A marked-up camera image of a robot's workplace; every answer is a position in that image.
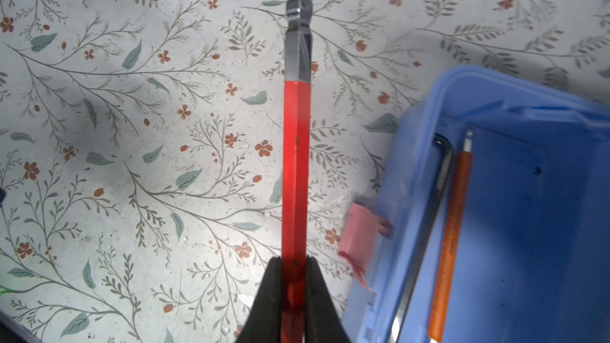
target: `table surface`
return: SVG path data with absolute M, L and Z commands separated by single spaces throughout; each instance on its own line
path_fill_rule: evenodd
M 285 0 L 1 0 L 0 309 L 44 342 L 227 342 L 281 230 Z M 610 102 L 610 0 L 313 0 L 309 254 L 397 117 L 477 64 Z

